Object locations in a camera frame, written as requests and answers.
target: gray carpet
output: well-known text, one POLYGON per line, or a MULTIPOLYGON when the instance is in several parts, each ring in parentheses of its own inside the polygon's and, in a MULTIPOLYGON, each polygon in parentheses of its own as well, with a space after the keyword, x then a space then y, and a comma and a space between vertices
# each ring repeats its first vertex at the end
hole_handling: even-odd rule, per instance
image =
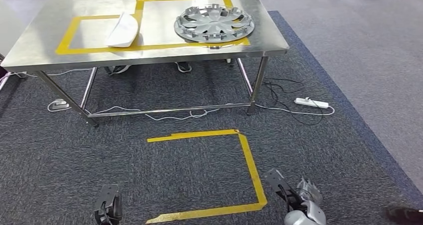
MULTIPOLYGON (((6 1, 25 24, 44 3, 6 1)), ((423 191, 423 0, 261 1, 290 23, 423 191)))
MULTIPOLYGON (((278 13, 271 15, 281 25, 278 13)), ((292 36, 285 33, 287 39, 292 36)), ((243 62, 253 79, 258 59, 243 62)), ((252 183, 233 135, 146 141, 176 132, 233 128, 248 138, 261 178, 278 168, 292 185, 301 174, 317 184, 328 224, 392 224, 384 218, 383 207, 409 202, 356 131, 346 108, 311 69, 302 49, 292 44, 288 54, 271 58, 267 74, 306 82, 300 92, 278 91, 290 108, 319 112, 292 102, 310 96, 329 101, 337 113, 318 126, 303 125, 284 112, 258 109, 246 116, 245 109, 222 109, 184 121, 156 122, 143 115, 102 118, 97 120, 100 127, 92 128, 73 111, 48 113, 46 106, 56 96, 39 79, 11 78, 0 101, 0 221, 94 224, 93 205, 107 183, 118 183, 123 192, 123 225, 139 225, 162 213, 253 203, 252 183)), ((55 80, 80 99, 88 76, 87 71, 72 72, 55 80)), ((295 89, 289 82, 281 85, 295 89)), ((132 66, 112 77, 100 70, 88 109, 182 107, 244 99, 238 69, 223 61, 195 62, 189 74, 177 72, 173 64, 155 64, 132 66)), ((260 102, 271 102, 268 90, 263 89, 260 102)), ((297 118, 309 123, 319 119, 297 118)), ((284 204, 265 181, 262 184, 268 204, 261 211, 166 224, 281 225, 284 204)))

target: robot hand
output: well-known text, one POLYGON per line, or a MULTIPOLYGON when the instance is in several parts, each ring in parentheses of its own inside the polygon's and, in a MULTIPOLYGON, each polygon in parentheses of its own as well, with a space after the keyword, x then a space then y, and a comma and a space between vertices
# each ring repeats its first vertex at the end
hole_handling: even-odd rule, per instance
POLYGON ((312 182, 302 177, 297 193, 276 169, 268 171, 265 178, 286 202, 288 214, 284 219, 285 225, 326 225, 325 213, 316 204, 321 202, 322 196, 312 182))

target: white power strip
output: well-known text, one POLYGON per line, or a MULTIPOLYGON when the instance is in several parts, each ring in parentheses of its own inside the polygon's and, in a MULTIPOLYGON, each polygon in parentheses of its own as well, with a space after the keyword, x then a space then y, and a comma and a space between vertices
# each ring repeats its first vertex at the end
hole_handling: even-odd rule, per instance
POLYGON ((294 102, 296 104, 313 106, 313 107, 318 107, 318 108, 322 108, 322 109, 327 109, 329 107, 329 103, 322 102, 322 101, 311 100, 308 97, 305 98, 305 99, 296 98, 294 102))

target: yellow tape outline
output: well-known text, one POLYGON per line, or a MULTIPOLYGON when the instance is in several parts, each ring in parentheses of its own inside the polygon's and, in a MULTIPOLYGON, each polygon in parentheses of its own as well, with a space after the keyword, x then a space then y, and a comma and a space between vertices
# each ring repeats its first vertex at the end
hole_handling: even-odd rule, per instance
MULTIPOLYGON (((166 0, 137 0, 135 5, 135 13, 132 16, 138 22, 138 28, 141 25, 143 16, 144 3, 147 1, 166 1, 166 0)), ((233 7, 231 0, 223 0, 226 7, 233 7)), ((65 32, 59 46, 56 49, 57 54, 87 54, 87 53, 101 53, 101 52, 123 52, 123 51, 138 51, 138 50, 149 50, 149 49, 167 49, 167 48, 179 48, 185 46, 228 46, 228 45, 250 45, 247 37, 239 40, 224 42, 224 43, 180 43, 180 44, 154 44, 154 45, 137 45, 138 34, 134 42, 125 48, 117 47, 102 47, 102 48, 69 48, 76 31, 78 30, 79 24, 82 20, 86 19, 112 19, 119 18, 119 15, 93 15, 93 16, 78 16, 74 17, 65 32)))
POLYGON ((254 186, 254 190, 255 190, 258 202, 254 204, 244 204, 244 205, 236 205, 236 206, 213 208, 213 209, 203 209, 203 210, 194 210, 194 211, 187 211, 187 212, 161 214, 154 219, 148 220, 146 224, 251 212, 251 211, 261 210, 267 204, 266 195, 264 194, 263 186, 261 185, 260 177, 258 175, 257 168, 255 166, 254 159, 253 159, 250 147, 248 145, 247 138, 243 134, 241 134, 239 130, 226 129, 226 130, 212 130, 212 131, 200 131, 200 132, 189 132, 189 133, 175 133, 166 137, 149 138, 147 139, 147 142, 152 143, 152 142, 168 141, 168 140, 175 140, 175 139, 219 136, 219 135, 229 135, 229 134, 237 134, 239 137, 239 142, 241 143, 241 148, 242 148, 242 151, 244 152, 245 161, 247 163, 248 171, 251 175, 251 180, 254 186))

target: electrical cable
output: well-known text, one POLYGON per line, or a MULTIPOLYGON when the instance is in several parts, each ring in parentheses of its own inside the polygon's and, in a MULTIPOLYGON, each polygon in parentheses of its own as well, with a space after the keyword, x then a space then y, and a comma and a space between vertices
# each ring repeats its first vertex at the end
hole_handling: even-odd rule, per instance
POLYGON ((68 110, 68 109, 71 109, 72 107, 67 107, 67 108, 63 108, 63 109, 55 109, 55 110, 51 110, 50 109, 50 106, 52 105, 52 104, 54 104, 56 101, 53 101, 53 102, 51 102, 51 103, 49 103, 48 105, 47 105, 47 110, 49 111, 49 112, 57 112, 57 111, 64 111, 64 110, 68 110))
MULTIPOLYGON (((66 71, 66 72, 64 72, 64 73, 60 73, 60 74, 49 74, 49 76, 63 75, 63 74, 69 73, 69 72, 71 72, 71 71, 81 71, 81 70, 92 70, 92 69, 74 69, 74 70, 69 70, 69 71, 66 71)), ((10 74, 10 75, 13 75, 13 74, 19 74, 19 73, 26 74, 25 72, 18 72, 18 73, 12 73, 12 74, 10 74)), ((319 107, 316 103, 315 103, 315 105, 316 105, 316 107, 317 107, 317 108, 319 108, 319 110, 320 110, 320 112, 321 112, 320 114, 292 111, 292 110, 290 110, 290 109, 289 109, 289 107, 288 107, 286 104, 284 104, 284 103, 282 103, 282 102, 280 102, 280 101, 279 101, 279 96, 278 96, 278 95, 277 95, 277 93, 274 91, 273 86, 279 87, 279 88, 282 90, 282 92, 283 92, 283 93, 290 94, 290 93, 295 93, 295 92, 298 92, 298 91, 301 91, 302 89, 304 89, 304 83, 303 83, 303 82, 300 82, 300 81, 292 80, 292 79, 278 79, 278 78, 271 78, 271 77, 268 77, 268 78, 265 78, 265 79, 267 79, 267 80, 279 80, 279 81, 290 81, 290 82, 294 82, 294 83, 301 84, 301 88, 299 88, 299 89, 297 89, 297 90, 294 90, 294 91, 285 91, 285 90, 283 89, 283 87, 282 87, 281 85, 279 85, 279 84, 275 84, 275 83, 272 83, 272 82, 267 82, 267 81, 264 81, 264 82, 263 82, 263 84, 265 85, 265 87, 267 87, 267 88, 270 90, 270 94, 271 94, 271 96, 272 96, 272 99, 274 100, 274 104, 273 104, 273 105, 276 105, 276 104, 278 104, 278 103, 279 103, 279 104, 281 104, 282 106, 284 106, 286 109, 283 109, 283 108, 274 108, 274 107, 268 107, 268 106, 263 106, 263 105, 256 104, 256 106, 257 106, 257 107, 264 108, 264 109, 270 109, 270 110, 281 110, 281 111, 284 111, 284 112, 291 113, 291 116, 292 116, 295 120, 297 120, 298 122, 300 122, 300 123, 302 123, 302 124, 304 124, 304 125, 316 125, 316 124, 319 124, 319 123, 322 121, 323 116, 329 116, 329 115, 332 115, 332 114, 334 114, 334 113, 335 113, 335 109, 334 109, 333 107, 329 106, 328 108, 331 108, 331 109, 332 109, 332 112, 330 112, 330 113, 328 113, 328 114, 324 114, 324 113, 323 113, 322 108, 321 108, 321 107, 319 107), (317 123, 313 123, 313 124, 304 123, 304 122, 300 121, 298 118, 296 118, 296 117, 294 116, 294 114, 317 115, 317 116, 320 116, 320 120, 319 120, 317 123)), ((54 103, 55 103, 55 101, 51 102, 51 103, 47 106, 47 110, 48 110, 49 112, 64 111, 64 110, 68 110, 68 109, 70 109, 70 108, 71 108, 71 107, 68 107, 68 108, 63 108, 63 109, 51 110, 51 109, 50 109, 50 106, 51 106, 52 104, 54 104, 54 103)), ((109 109, 102 110, 102 111, 98 111, 98 112, 95 112, 95 113, 91 113, 91 112, 90 112, 90 111, 88 111, 87 109, 85 109, 85 111, 86 111, 88 114, 102 114, 102 113, 104 113, 104 112, 110 111, 110 110, 115 109, 115 108, 122 109, 122 110, 126 110, 126 111, 141 111, 140 109, 127 109, 127 108, 123 108, 123 107, 120 107, 120 106, 113 106, 113 107, 111 107, 111 108, 109 108, 109 109)), ((151 118, 151 119, 153 119, 153 120, 155 120, 155 121, 160 121, 160 120, 164 120, 164 119, 185 120, 185 119, 189 119, 189 118, 201 118, 201 117, 206 116, 206 115, 208 115, 209 113, 211 113, 211 112, 215 112, 215 111, 217 111, 217 110, 219 110, 219 109, 214 109, 214 110, 210 110, 210 111, 203 110, 203 111, 204 111, 204 113, 203 113, 203 114, 199 114, 199 115, 194 115, 192 111, 189 111, 190 115, 189 115, 189 116, 187 116, 187 117, 184 117, 184 118, 177 118, 177 117, 162 117, 162 118, 154 118, 153 116, 151 116, 151 115, 149 115, 149 114, 144 114, 144 115, 145 115, 145 116, 147 116, 147 117, 149 117, 149 118, 151 118)))
MULTIPOLYGON (((92 69, 72 69, 72 70, 68 70, 68 71, 60 73, 60 74, 48 74, 48 76, 58 76, 58 75, 63 75, 63 74, 72 72, 72 71, 85 71, 85 70, 92 70, 92 69)), ((25 74, 25 75, 28 75, 28 76, 31 76, 31 77, 38 77, 36 75, 28 74, 26 72, 16 72, 16 73, 11 73, 9 75, 4 76, 3 78, 0 79, 0 81, 2 81, 6 77, 10 77, 11 75, 15 75, 15 74, 25 74)))
POLYGON ((282 191, 282 195, 285 198, 285 203, 286 203, 286 212, 289 213, 289 211, 291 210, 289 207, 289 201, 288 201, 288 196, 286 195, 285 189, 283 189, 282 185, 278 185, 279 189, 282 191))
POLYGON ((105 218, 105 220, 106 220, 106 222, 109 224, 109 225, 113 225, 112 224, 112 222, 110 221, 110 219, 109 219, 109 216, 107 215, 107 213, 106 213, 106 202, 103 202, 103 204, 101 205, 102 207, 103 207, 103 213, 104 213, 104 218, 105 218))
MULTIPOLYGON (((104 113, 104 112, 107 112, 107 111, 110 111, 110 110, 112 110, 112 109, 116 109, 116 108, 118 108, 118 109, 122 109, 122 110, 127 110, 127 111, 141 111, 140 109, 127 109, 127 108, 122 108, 122 107, 120 107, 120 106, 113 106, 113 107, 111 107, 111 108, 109 108, 109 109, 105 109, 105 110, 102 110, 102 111, 98 111, 98 112, 95 112, 95 113, 91 113, 90 111, 88 111, 88 110, 85 110, 85 111, 87 111, 89 114, 102 114, 102 113, 104 113)), ((184 120, 184 119, 189 119, 189 118, 201 118, 201 117, 203 117, 203 116, 206 116, 206 115, 208 115, 208 113, 211 113, 211 112, 215 112, 215 111, 217 111, 217 110, 220 110, 220 109, 214 109, 214 110, 209 110, 209 111, 207 111, 207 110, 203 110, 204 111, 204 113, 203 114, 197 114, 197 115, 194 115, 193 114, 193 112, 192 111, 190 111, 190 115, 188 116, 188 117, 185 117, 185 118, 177 118, 177 117, 162 117, 162 118, 159 118, 159 119, 156 119, 156 118, 154 118, 153 116, 151 116, 151 115, 149 115, 149 114, 144 114, 145 116, 147 116, 147 117, 149 117, 150 119, 153 119, 153 120, 155 120, 155 121, 160 121, 160 120, 163 120, 163 119, 176 119, 176 120, 184 120)))
MULTIPOLYGON (((303 83, 302 83, 302 82, 295 81, 295 80, 291 80, 291 79, 275 79, 275 78, 265 78, 265 79, 287 80, 287 81, 291 81, 291 82, 295 82, 295 83, 299 83, 299 84, 303 85, 303 83)), ((332 115, 332 114, 334 114, 334 113, 335 113, 335 109, 334 109, 333 107, 329 106, 328 108, 331 108, 331 109, 332 109, 332 112, 331 112, 331 113, 328 113, 328 114, 324 114, 324 113, 323 113, 322 108, 321 108, 321 107, 319 107, 316 103, 315 103, 315 105, 316 105, 316 107, 317 107, 317 108, 319 108, 319 110, 320 110, 320 112, 321 112, 320 114, 292 111, 292 110, 291 110, 291 109, 290 109, 290 108, 289 108, 286 104, 284 104, 284 103, 282 103, 282 102, 280 102, 280 101, 279 101, 279 96, 278 96, 278 95, 277 95, 277 93, 274 91, 274 89, 273 89, 273 85, 275 85, 275 86, 279 87, 279 88, 282 90, 282 92, 284 92, 284 93, 288 93, 288 94, 289 94, 289 93, 298 92, 298 91, 302 90, 303 88, 298 89, 298 90, 295 90, 295 91, 291 91, 291 92, 286 92, 286 91, 283 89, 283 87, 282 87, 282 86, 280 86, 280 85, 278 85, 278 84, 274 84, 274 83, 272 83, 272 82, 266 82, 266 81, 264 81, 264 82, 263 82, 263 84, 265 85, 265 87, 267 87, 267 88, 270 90, 270 94, 271 94, 271 96, 272 96, 272 99, 274 100, 274 104, 273 104, 273 105, 276 105, 277 103, 279 103, 279 104, 281 104, 282 106, 284 106, 286 109, 283 109, 283 108, 273 108, 273 107, 268 107, 268 106, 263 106, 263 105, 258 105, 258 104, 256 104, 256 106, 257 106, 257 107, 264 108, 264 109, 271 109, 271 110, 282 110, 282 111, 285 111, 285 112, 291 113, 291 116, 292 116, 295 120, 297 120, 299 123, 304 124, 304 125, 310 125, 310 126, 319 124, 319 123, 323 120, 323 116, 328 116, 328 115, 332 115), (296 118, 296 117, 294 116, 294 114, 317 115, 317 116, 320 116, 320 120, 319 120, 318 122, 316 122, 316 123, 311 123, 311 124, 309 124, 309 123, 304 123, 304 122, 300 121, 298 118, 296 118)))

